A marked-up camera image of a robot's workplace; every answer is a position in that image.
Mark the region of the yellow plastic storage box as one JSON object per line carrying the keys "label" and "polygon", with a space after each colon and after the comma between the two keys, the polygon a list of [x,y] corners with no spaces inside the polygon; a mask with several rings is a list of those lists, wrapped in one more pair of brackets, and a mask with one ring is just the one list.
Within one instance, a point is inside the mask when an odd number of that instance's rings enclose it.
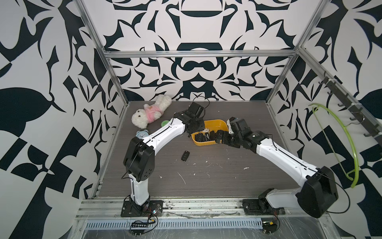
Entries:
{"label": "yellow plastic storage box", "polygon": [[[228,126],[221,119],[205,120],[205,129],[192,134],[192,140],[196,146],[207,146],[222,143],[224,134],[228,132]],[[196,142],[195,135],[198,133],[205,134],[206,142]]]}

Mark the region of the black flip key slanted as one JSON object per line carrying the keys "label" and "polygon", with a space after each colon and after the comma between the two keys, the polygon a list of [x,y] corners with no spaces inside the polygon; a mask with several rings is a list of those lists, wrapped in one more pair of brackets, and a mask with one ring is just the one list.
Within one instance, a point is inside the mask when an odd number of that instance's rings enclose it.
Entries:
{"label": "black flip key slanted", "polygon": [[190,152],[187,151],[187,150],[185,150],[184,153],[183,153],[183,155],[182,155],[182,157],[181,157],[181,160],[182,160],[183,162],[186,162],[186,161],[188,160],[189,156],[190,156]]}

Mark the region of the black car key top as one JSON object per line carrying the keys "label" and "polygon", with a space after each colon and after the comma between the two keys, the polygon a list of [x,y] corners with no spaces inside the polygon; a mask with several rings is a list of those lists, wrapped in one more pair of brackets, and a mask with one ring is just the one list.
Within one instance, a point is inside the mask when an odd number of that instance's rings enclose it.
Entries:
{"label": "black car key top", "polygon": [[195,141],[196,142],[206,142],[207,138],[206,138],[205,134],[198,133],[198,134],[195,135]]}

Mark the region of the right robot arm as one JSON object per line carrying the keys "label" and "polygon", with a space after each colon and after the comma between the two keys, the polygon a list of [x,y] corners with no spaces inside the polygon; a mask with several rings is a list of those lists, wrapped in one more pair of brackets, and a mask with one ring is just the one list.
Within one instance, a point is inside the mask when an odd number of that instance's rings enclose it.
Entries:
{"label": "right robot arm", "polygon": [[218,130],[215,133],[216,143],[250,150],[273,163],[298,184],[295,189],[266,190],[254,205],[249,201],[243,202],[246,211],[269,214],[280,208],[297,208],[320,218],[338,200],[331,169],[318,168],[296,157],[276,144],[271,135],[252,131],[244,119],[231,117],[227,123],[228,131]]}

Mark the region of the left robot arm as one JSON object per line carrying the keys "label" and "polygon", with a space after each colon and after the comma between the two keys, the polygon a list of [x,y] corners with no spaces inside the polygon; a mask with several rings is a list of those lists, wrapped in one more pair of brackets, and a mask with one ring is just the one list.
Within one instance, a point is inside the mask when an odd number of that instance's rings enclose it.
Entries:
{"label": "left robot arm", "polygon": [[205,113],[203,106],[192,102],[188,109],[174,113],[164,127],[147,137],[134,137],[130,141],[123,165],[130,179],[130,198],[133,203],[143,206],[150,200],[148,178],[155,169],[156,154],[177,136],[185,132],[192,134],[204,130]]}

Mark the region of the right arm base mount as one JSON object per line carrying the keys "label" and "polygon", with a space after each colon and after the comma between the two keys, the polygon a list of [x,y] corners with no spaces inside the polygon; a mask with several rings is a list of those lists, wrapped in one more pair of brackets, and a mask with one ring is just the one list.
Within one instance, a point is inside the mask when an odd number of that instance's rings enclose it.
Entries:
{"label": "right arm base mount", "polygon": [[242,206],[245,215],[285,215],[284,208],[273,208],[265,199],[244,199]]}

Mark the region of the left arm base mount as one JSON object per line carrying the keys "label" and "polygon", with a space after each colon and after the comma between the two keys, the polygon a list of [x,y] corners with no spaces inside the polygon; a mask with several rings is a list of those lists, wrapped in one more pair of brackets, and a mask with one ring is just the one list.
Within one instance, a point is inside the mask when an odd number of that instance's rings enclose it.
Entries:
{"label": "left arm base mount", "polygon": [[122,218],[148,217],[151,214],[161,216],[163,213],[163,203],[162,200],[148,200],[139,206],[132,200],[126,200],[123,202],[120,216]]}

